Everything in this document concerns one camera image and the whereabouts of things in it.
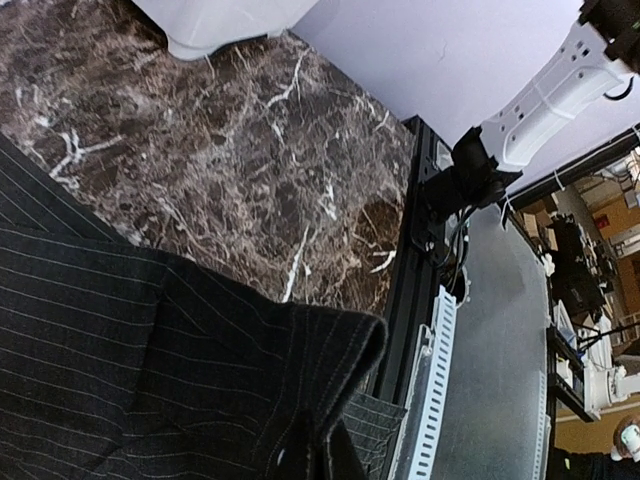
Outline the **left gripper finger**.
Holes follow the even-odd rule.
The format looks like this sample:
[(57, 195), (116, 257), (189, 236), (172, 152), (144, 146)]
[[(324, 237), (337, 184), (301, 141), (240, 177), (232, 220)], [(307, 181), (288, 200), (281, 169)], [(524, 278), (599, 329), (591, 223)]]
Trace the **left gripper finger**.
[(305, 412), (296, 418), (294, 428), (295, 479), (366, 479), (345, 424), (339, 421), (319, 440), (313, 419)]

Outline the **black pinstriped long sleeve shirt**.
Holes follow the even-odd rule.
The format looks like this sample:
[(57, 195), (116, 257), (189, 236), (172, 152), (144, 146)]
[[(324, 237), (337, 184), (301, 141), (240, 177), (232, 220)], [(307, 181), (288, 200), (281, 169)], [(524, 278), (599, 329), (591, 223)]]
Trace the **black pinstriped long sleeve shirt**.
[(405, 411), (358, 386), (386, 340), (130, 244), (2, 141), (3, 478), (295, 479), (308, 412), (377, 479)]

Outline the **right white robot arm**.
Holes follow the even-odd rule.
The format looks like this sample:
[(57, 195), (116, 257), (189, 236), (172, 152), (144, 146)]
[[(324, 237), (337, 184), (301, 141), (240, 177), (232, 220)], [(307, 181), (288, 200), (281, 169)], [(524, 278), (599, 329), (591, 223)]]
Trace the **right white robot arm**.
[(508, 104), (457, 141), (450, 167), (421, 185), (431, 218), (444, 222), (500, 201), (549, 140), (597, 100), (626, 98), (638, 74), (638, 2), (584, 2), (551, 59)]

